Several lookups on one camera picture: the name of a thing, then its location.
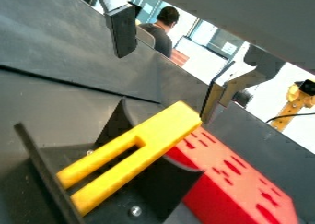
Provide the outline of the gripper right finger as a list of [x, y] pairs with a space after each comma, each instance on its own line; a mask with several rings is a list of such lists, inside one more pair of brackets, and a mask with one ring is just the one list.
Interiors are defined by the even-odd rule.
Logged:
[[226, 64], [210, 83], [199, 114], [204, 124], [207, 124], [212, 119], [218, 105], [227, 107], [236, 92], [271, 80], [286, 64], [284, 60], [267, 53], [255, 45], [248, 46], [244, 54], [244, 62], [254, 67], [252, 70], [240, 76], [226, 80], [223, 83], [219, 83], [218, 79], [227, 73], [235, 64], [235, 62], [231, 61]]

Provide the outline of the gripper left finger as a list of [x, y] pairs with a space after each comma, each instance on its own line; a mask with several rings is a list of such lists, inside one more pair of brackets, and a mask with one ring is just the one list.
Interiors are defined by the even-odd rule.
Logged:
[[99, 0], [117, 58], [136, 48], [135, 7], [128, 0]]

